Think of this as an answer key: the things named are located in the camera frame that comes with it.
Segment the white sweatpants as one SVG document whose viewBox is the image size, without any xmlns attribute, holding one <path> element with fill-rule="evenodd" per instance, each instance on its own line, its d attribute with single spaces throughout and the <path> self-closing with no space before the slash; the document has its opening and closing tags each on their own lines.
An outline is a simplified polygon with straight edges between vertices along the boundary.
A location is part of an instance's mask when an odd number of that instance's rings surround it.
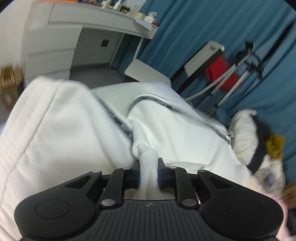
<svg viewBox="0 0 296 241">
<path fill-rule="evenodd" d="M 16 206 L 25 198 L 93 170 L 141 164 L 139 199 L 169 194 L 157 164 L 201 169 L 246 185 L 224 125 L 194 110 L 162 83 L 123 83 L 91 90 L 40 76 L 23 91 L 1 132 L 1 240 L 19 240 Z"/>
</svg>

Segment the pile of clothes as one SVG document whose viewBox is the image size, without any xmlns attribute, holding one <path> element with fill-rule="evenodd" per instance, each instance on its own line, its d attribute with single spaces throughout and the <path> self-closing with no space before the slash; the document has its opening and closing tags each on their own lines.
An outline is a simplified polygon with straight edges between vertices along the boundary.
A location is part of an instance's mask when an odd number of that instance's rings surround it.
<svg viewBox="0 0 296 241">
<path fill-rule="evenodd" d="M 281 197 L 285 187 L 282 158 L 270 155 L 266 142 L 275 135 L 270 127 L 257 118 L 257 112 L 245 109 L 237 112 L 229 125 L 231 146 L 241 164 L 251 174 L 255 189 Z"/>
</svg>

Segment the tripod stand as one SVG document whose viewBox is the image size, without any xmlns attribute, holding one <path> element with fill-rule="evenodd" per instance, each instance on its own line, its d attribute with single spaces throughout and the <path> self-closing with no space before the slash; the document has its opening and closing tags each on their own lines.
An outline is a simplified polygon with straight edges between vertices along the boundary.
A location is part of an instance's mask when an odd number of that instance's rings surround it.
<svg viewBox="0 0 296 241">
<path fill-rule="evenodd" d="M 263 63 L 260 57 L 255 53 L 255 42 L 247 41 L 245 43 L 245 50 L 237 52 L 235 57 L 236 61 L 233 62 L 232 65 L 230 65 L 230 68 L 224 74 L 222 74 L 213 82 L 207 79 L 209 81 L 209 84 L 193 96 L 185 98 L 185 101 L 187 103 L 191 103 L 197 97 L 200 97 L 206 93 L 207 96 L 197 106 L 197 109 L 200 109 L 207 101 L 214 97 L 217 92 L 221 91 L 219 88 L 222 86 L 222 84 L 224 84 L 233 73 L 236 73 L 239 76 L 237 82 L 229 91 L 224 92 L 225 95 L 216 104 L 214 104 L 213 108 L 207 113 L 208 115 L 213 115 L 222 106 L 222 104 L 224 104 L 224 102 L 235 92 L 235 90 L 243 84 L 243 82 L 252 72 L 262 74 Z"/>
</svg>

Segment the white flat board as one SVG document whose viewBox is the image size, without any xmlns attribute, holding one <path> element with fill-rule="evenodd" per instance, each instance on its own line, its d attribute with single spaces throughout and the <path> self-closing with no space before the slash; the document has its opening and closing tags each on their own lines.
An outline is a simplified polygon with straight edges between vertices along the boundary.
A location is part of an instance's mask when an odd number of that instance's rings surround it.
<svg viewBox="0 0 296 241">
<path fill-rule="evenodd" d="M 125 75 L 138 82 L 162 82 L 171 87 L 170 78 L 138 59 L 133 59 L 126 68 Z"/>
</svg>

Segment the grey panel chair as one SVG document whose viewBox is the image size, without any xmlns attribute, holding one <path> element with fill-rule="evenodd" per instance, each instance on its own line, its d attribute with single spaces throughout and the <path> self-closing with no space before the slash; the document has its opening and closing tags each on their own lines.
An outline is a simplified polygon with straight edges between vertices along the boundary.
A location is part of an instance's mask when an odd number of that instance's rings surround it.
<svg viewBox="0 0 296 241">
<path fill-rule="evenodd" d="M 170 78 L 173 83 L 184 72 L 187 79 L 176 90 L 181 94 L 193 81 L 204 72 L 224 52 L 225 47 L 217 42 L 206 42 L 188 61 Z"/>
</svg>

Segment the red cloth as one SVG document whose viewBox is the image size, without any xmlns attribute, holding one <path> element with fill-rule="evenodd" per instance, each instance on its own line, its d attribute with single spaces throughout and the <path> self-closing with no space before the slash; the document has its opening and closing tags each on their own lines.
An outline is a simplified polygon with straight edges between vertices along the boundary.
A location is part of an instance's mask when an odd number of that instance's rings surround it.
<svg viewBox="0 0 296 241">
<path fill-rule="evenodd" d="M 206 69 L 205 73 L 207 79 L 213 82 L 222 74 L 224 74 L 229 68 L 230 64 L 224 57 L 220 56 Z M 219 89 L 223 92 L 229 91 L 238 79 L 239 76 L 236 73 L 233 73 Z"/>
</svg>

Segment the cardboard box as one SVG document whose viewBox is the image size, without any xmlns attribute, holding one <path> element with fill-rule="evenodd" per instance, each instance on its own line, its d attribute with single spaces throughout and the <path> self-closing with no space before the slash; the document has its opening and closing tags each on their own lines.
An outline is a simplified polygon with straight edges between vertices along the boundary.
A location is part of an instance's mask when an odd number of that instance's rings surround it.
<svg viewBox="0 0 296 241">
<path fill-rule="evenodd" d="M 18 65 L 1 66 L 1 101 L 7 111 L 12 110 L 19 98 L 19 88 L 23 84 L 21 69 Z"/>
</svg>

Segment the blue curtain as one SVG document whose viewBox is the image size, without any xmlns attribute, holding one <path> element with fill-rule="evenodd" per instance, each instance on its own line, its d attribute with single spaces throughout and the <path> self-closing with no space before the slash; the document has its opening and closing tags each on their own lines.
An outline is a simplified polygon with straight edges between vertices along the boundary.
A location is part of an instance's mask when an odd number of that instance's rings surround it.
<svg viewBox="0 0 296 241">
<path fill-rule="evenodd" d="M 278 135 L 285 137 L 283 166 L 288 182 L 295 181 L 295 28 L 269 60 L 264 57 L 288 25 L 295 24 L 295 1 L 146 1 L 145 13 L 157 13 L 159 30 L 139 60 L 167 77 L 177 73 L 207 43 L 222 46 L 181 96 L 201 111 L 215 112 L 224 125 L 244 109 L 254 109 Z M 217 108 L 223 97 L 201 94 L 212 73 L 221 75 L 244 55 L 246 42 L 255 44 L 249 63 L 261 64 Z"/>
</svg>

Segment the white desk with drawers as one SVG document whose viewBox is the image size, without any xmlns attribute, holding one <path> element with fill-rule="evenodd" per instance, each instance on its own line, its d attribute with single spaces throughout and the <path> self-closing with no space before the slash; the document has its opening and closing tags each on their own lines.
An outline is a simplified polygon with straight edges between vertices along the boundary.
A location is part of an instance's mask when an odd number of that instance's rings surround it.
<svg viewBox="0 0 296 241">
<path fill-rule="evenodd" d="M 158 27 L 99 6 L 58 1 L 34 1 L 25 23 L 21 69 L 30 83 L 39 75 L 69 79 L 74 53 L 83 28 L 110 31 L 106 63 L 111 64 L 126 34 L 153 39 Z"/>
</svg>

